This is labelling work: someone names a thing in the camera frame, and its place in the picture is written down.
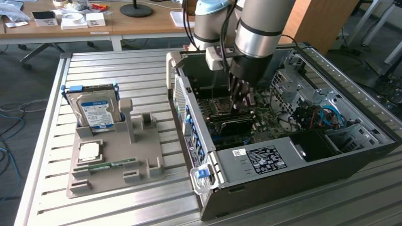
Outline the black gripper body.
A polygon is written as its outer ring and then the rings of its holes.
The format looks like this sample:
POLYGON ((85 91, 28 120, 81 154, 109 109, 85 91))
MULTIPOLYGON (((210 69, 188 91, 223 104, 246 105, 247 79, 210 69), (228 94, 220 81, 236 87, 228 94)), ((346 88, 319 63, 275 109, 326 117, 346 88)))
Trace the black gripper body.
POLYGON ((272 54, 263 58, 235 56, 230 67, 231 75, 247 83, 258 83, 264 75, 272 56, 272 54))

